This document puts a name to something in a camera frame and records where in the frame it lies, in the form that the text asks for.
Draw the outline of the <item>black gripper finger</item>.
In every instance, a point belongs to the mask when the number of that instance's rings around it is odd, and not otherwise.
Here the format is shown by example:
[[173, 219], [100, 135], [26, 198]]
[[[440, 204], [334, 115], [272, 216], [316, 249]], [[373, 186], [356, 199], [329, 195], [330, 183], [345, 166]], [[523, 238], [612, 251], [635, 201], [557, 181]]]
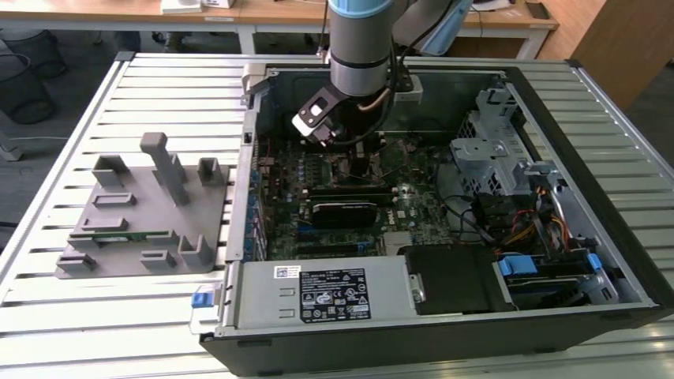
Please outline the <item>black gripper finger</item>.
[[355, 143], [351, 150], [351, 175], [363, 177], [369, 167], [369, 155], [363, 141]]

